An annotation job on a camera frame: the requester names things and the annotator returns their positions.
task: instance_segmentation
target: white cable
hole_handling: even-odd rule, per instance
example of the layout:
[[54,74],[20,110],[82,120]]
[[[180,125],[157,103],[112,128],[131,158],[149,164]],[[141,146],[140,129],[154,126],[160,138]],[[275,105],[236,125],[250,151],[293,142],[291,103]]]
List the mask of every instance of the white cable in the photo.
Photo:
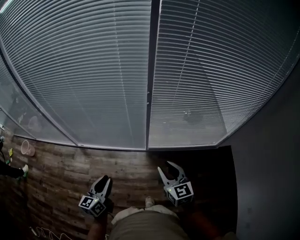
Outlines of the white cable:
[[45,234],[45,232],[44,232],[44,230],[47,230],[47,231],[49,231],[49,238],[50,238],[50,240],[53,240],[53,235],[57,238],[57,239],[61,239],[61,237],[62,237],[62,235],[65,235],[67,238],[69,238],[65,233],[62,233],[61,235],[60,235],[60,237],[58,237],[58,236],[56,236],[53,232],[51,232],[49,229],[47,229],[47,228],[43,228],[43,227],[37,227],[37,233],[34,231],[34,229],[32,228],[32,227],[29,227],[30,229],[31,229],[31,231],[33,232],[33,234],[34,235],[36,235],[38,238],[39,238],[39,236],[40,236],[40,234],[39,234],[39,229],[40,229],[40,231],[41,231],[41,234],[42,234],[42,236],[45,238],[46,237],[46,234]]

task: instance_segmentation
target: person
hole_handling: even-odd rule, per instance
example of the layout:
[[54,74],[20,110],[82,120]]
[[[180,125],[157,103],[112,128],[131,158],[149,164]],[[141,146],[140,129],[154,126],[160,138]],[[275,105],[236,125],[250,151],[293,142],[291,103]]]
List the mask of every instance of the person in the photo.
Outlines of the person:
[[[181,223],[194,229],[196,239],[204,236],[208,240],[236,240],[233,232],[221,237],[219,230],[197,209],[196,205],[184,208],[183,219],[162,205],[155,205],[148,196],[145,208],[130,207],[119,212],[112,220],[113,228],[109,240],[189,240]],[[94,219],[87,240],[105,240],[107,213]]]
[[9,176],[12,178],[26,177],[28,173],[28,165],[26,164],[22,169],[7,165],[0,160],[0,175]]

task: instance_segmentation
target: shoe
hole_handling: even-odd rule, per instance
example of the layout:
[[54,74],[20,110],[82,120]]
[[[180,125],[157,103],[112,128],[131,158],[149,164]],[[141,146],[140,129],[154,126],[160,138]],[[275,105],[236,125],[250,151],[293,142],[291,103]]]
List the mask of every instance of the shoe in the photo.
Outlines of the shoe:
[[23,177],[26,177],[27,176],[27,173],[28,173],[28,165],[26,164],[23,168],[22,168],[23,172],[24,172],[24,175]]
[[145,200],[145,206],[146,208],[150,208],[152,206],[154,206],[154,199],[150,196],[146,197],[146,200]]

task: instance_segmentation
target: khaki pants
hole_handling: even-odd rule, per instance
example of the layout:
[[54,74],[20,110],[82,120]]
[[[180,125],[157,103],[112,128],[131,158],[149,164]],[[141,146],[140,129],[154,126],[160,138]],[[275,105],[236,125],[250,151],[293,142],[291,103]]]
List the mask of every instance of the khaki pants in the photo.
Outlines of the khaki pants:
[[131,214],[140,212],[140,211],[155,211],[155,212],[160,212],[160,213],[164,213],[164,214],[168,214],[168,215],[172,215],[176,218],[178,218],[178,216],[176,215],[175,212],[172,212],[171,210],[167,209],[166,207],[162,206],[162,205],[154,205],[152,207],[149,208],[136,208],[136,207],[130,207],[127,208],[119,213],[117,213],[117,215],[114,217],[114,219],[112,220],[112,224],[115,224],[116,222],[118,222],[119,220],[126,218],[128,216],[130,216]]

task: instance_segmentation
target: gray wall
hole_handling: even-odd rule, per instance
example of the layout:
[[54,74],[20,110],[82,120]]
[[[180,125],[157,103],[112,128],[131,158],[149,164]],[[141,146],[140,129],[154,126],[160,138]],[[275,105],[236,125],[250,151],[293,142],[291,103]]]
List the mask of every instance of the gray wall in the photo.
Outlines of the gray wall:
[[236,172],[239,239],[299,239],[299,62],[261,111],[222,144],[227,145]]

